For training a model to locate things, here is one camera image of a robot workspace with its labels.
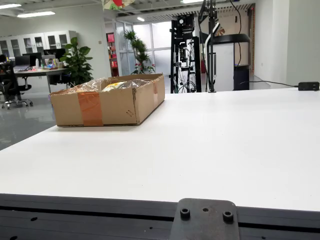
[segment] window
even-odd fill
[[[116,33],[120,57],[121,76],[129,75],[135,70],[134,52],[130,45],[124,38],[124,30],[136,32],[137,37],[140,38],[147,47],[147,53],[150,56],[150,62],[147,66],[155,64],[155,73],[164,75],[165,92],[170,93],[170,79],[171,71],[171,22],[157,22],[145,23],[132,26],[128,23],[116,22]]]

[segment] glass cabinet door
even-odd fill
[[[37,36],[34,38],[34,40],[35,40],[36,52],[42,53],[42,55],[44,55],[44,43],[42,41],[42,37]]]
[[[31,38],[24,38],[24,46],[25,46],[25,51],[27,54],[32,54],[34,51],[32,49],[32,43],[31,43]]]
[[[13,51],[14,57],[20,57],[21,56],[21,52],[20,52],[20,46],[19,46],[18,40],[17,39],[11,39],[11,45],[12,45],[12,51]]]
[[[2,54],[5,55],[7,58],[10,57],[9,48],[6,40],[0,40],[0,48]]]
[[[56,43],[56,38],[54,35],[52,36],[48,36],[48,40],[49,40],[49,48],[50,49],[57,49],[57,43]]]
[[[66,47],[66,45],[68,44],[67,35],[66,34],[59,35],[59,39],[60,39],[60,44],[61,44],[60,47],[62,49],[64,49]]]

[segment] green plant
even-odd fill
[[[78,38],[73,37],[71,44],[67,44],[65,49],[66,53],[60,58],[60,61],[65,61],[68,64],[71,82],[79,85],[92,80],[92,73],[89,72],[92,68],[87,63],[87,60],[93,59],[93,57],[87,57],[91,48],[87,46],[78,48]]]
[[[136,32],[126,31],[124,33],[124,38],[130,41],[134,57],[139,62],[135,64],[135,71],[133,71],[131,74],[145,74],[146,72],[150,74],[154,73],[155,65],[152,64],[152,66],[147,66],[147,64],[150,62],[150,56],[147,53],[147,46],[141,39],[137,37]]]

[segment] desk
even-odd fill
[[[319,109],[294,88],[167,94],[139,126],[54,126],[0,151],[0,193],[320,211]]]
[[[23,77],[41,77],[41,76],[52,76],[52,75],[61,75],[65,73],[67,68],[59,68],[59,69],[39,69],[36,71],[18,71],[15,72],[15,76],[17,78],[23,78]],[[48,81],[48,87],[49,87],[49,92],[51,93],[51,87],[50,87],[50,79],[47,77]]]

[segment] white wall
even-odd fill
[[[289,4],[289,0],[273,0],[270,81],[277,83],[287,80]],[[274,83],[270,85],[272,88],[286,88]]]
[[[105,29],[105,33],[109,34],[109,33],[113,33],[114,32],[114,27],[112,23],[105,23],[104,24],[104,29]]]
[[[319,9],[320,0],[257,1],[254,61],[257,77],[289,85],[319,81]]]
[[[290,0],[287,82],[319,82],[320,0]]]
[[[51,16],[1,18],[0,35],[16,36],[63,30],[76,31],[79,45],[91,48],[88,56],[93,57],[89,61],[92,65],[93,77],[95,79],[111,77],[104,13],[101,5],[54,9],[53,12],[55,15]],[[32,88],[37,88],[36,82],[35,84],[32,82],[32,80],[29,81]],[[46,79],[42,78],[41,84],[42,82],[46,84]]]
[[[258,0],[255,4],[254,75],[264,81],[272,79],[273,5],[273,0]]]

